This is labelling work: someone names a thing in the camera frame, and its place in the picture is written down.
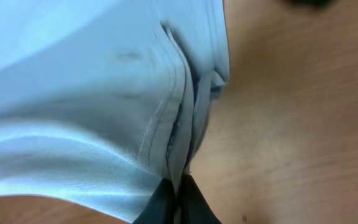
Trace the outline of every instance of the light blue fabric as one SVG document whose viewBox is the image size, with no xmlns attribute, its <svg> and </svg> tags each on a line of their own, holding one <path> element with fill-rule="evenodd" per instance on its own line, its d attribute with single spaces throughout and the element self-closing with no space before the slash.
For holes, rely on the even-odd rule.
<svg viewBox="0 0 358 224">
<path fill-rule="evenodd" d="M 0 2 L 0 196 L 132 222 L 228 79 L 221 0 Z"/>
</svg>

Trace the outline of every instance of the wooden table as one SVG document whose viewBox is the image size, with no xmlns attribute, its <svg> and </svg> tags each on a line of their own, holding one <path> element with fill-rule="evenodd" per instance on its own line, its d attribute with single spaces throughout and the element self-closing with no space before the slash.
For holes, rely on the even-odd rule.
<svg viewBox="0 0 358 224">
<path fill-rule="evenodd" d="M 223 223 L 358 223 L 358 0 L 322 12 L 225 0 L 231 82 L 192 174 Z M 0 198 L 0 223 L 120 223 Z"/>
</svg>

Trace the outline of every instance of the folded shirt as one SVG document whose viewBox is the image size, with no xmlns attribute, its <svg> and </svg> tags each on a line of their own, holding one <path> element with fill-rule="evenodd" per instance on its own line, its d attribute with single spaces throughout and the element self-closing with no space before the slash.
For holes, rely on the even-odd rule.
<svg viewBox="0 0 358 224">
<path fill-rule="evenodd" d="M 14 3 L 0 6 L 0 196 L 133 222 L 161 178 L 178 190 L 229 79 L 222 1 Z"/>
</svg>

